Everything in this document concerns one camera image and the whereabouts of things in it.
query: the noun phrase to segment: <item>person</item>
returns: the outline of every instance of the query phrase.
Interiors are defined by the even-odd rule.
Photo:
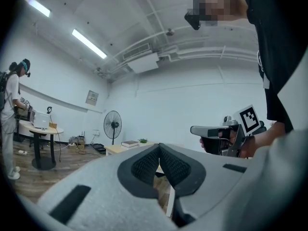
[[[20,178],[20,167],[13,163],[13,136],[16,129],[14,107],[29,110],[30,106],[19,101],[19,78],[29,72],[30,61],[24,59],[21,63],[12,63],[9,68],[6,89],[4,94],[4,108],[1,111],[2,155],[8,178]]]
[[[291,121],[278,98],[278,93],[291,77],[307,48],[307,33],[297,23],[304,0],[199,0],[201,13],[210,21],[248,19],[255,25],[258,42],[259,72],[264,81],[267,119],[276,121],[269,130],[250,137],[241,148],[240,157],[252,157],[262,146],[293,130]],[[236,137],[231,132],[230,142]]]

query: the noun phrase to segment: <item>backpack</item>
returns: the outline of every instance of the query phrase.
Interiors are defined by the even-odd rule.
[[[17,74],[16,72],[0,72],[0,111],[4,109],[5,105],[5,91],[6,91],[6,83],[10,76]]]

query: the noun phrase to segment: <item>ceiling light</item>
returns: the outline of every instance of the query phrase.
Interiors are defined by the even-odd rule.
[[[74,29],[74,31],[72,32],[72,35],[74,35],[77,39],[79,39],[81,42],[83,42],[86,46],[88,46],[91,50],[93,50],[96,54],[98,54],[103,59],[105,59],[107,57],[107,55],[104,52],[102,52],[100,49],[98,49],[86,37],[81,35],[76,29]]]
[[[36,0],[29,0],[28,2],[32,7],[36,8],[38,11],[49,17],[50,15],[50,10],[46,9],[43,5],[41,5],[38,1]]]

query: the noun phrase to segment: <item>round table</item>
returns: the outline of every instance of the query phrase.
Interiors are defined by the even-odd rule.
[[[64,130],[60,127],[55,128],[48,128],[48,129],[41,129],[41,128],[35,128],[32,123],[28,121],[20,121],[19,124],[29,131],[33,132],[34,137],[34,155],[35,158],[32,160],[32,166],[34,168],[40,169],[40,170],[49,170],[56,166],[56,161],[54,159],[54,151],[53,151],[53,135],[54,134],[60,134],[63,133]],[[51,151],[51,158],[46,156],[40,156],[39,151],[39,135],[40,134],[50,134],[50,151]]]

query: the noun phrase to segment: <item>sneaker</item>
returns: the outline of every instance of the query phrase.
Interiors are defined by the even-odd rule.
[[[18,180],[20,178],[20,174],[14,171],[12,175],[8,175],[8,178],[10,180]]]
[[[16,166],[16,167],[14,168],[14,171],[17,172],[17,173],[20,172],[20,167]]]

